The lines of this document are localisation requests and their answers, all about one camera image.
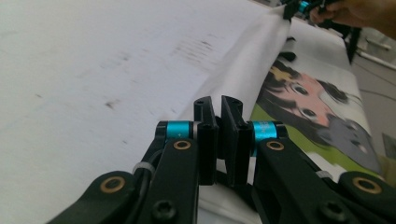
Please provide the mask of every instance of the gray floor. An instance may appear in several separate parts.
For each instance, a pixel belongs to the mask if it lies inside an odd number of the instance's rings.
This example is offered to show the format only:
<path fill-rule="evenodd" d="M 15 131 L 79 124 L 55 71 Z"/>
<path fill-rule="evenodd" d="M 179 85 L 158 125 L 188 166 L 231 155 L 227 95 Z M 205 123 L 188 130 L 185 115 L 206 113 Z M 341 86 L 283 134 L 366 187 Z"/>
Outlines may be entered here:
<path fill-rule="evenodd" d="M 383 135 L 396 138 L 396 71 L 360 56 L 355 56 L 352 71 L 361 89 L 375 151 L 387 155 Z"/>

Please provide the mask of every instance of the cartoon face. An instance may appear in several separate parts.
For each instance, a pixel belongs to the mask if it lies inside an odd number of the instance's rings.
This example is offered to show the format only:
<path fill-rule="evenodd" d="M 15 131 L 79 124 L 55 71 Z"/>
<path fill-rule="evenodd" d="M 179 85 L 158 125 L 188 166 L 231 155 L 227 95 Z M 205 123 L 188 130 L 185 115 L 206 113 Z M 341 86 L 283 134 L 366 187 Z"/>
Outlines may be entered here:
<path fill-rule="evenodd" d="M 356 163 L 380 174 L 381 169 L 370 141 L 371 137 L 359 123 L 335 116 L 330 116 L 329 119 L 329 128 L 318 130 L 318 136 Z"/>
<path fill-rule="evenodd" d="M 279 74 L 276 69 L 271 70 L 277 80 L 283 79 L 284 85 L 277 87 L 271 93 L 283 100 L 294 101 L 296 107 L 284 108 L 295 116 L 308 119 L 317 124 L 328 126 L 328 115 L 333 115 L 332 110 L 320 99 L 325 90 L 320 83 L 307 74 L 301 73 L 295 78 Z"/>

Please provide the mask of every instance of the cartoon girl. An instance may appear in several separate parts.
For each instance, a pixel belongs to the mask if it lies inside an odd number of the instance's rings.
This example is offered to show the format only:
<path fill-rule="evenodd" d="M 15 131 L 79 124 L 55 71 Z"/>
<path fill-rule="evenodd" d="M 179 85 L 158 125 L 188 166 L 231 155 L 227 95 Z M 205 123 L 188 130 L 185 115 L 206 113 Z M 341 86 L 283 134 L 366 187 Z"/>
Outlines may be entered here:
<path fill-rule="evenodd" d="M 275 61 L 264 80 L 257 104 L 272 118 L 295 127 L 311 141 L 334 146 L 360 165 L 379 173 L 370 135 L 359 123 L 343 117 L 346 112 L 361 109 L 360 99 L 353 97 L 333 84 Z"/>

